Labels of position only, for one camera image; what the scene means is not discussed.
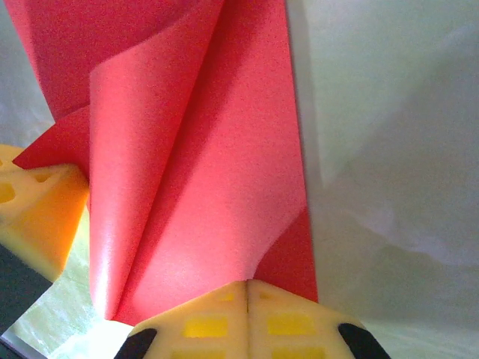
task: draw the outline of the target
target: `yellow foam piece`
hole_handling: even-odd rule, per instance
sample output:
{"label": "yellow foam piece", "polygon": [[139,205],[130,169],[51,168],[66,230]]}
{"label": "yellow foam piece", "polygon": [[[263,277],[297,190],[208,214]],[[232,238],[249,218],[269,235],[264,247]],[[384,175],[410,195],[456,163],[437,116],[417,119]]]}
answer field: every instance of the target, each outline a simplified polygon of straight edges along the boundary
{"label": "yellow foam piece", "polygon": [[54,281],[67,262],[88,183],[74,165],[23,170],[8,164],[16,155],[0,147],[0,244]]}
{"label": "yellow foam piece", "polygon": [[260,280],[247,293],[250,358],[354,359],[338,326],[357,319]]}
{"label": "yellow foam piece", "polygon": [[246,284],[233,282],[138,324],[157,335],[144,359],[246,359]]}

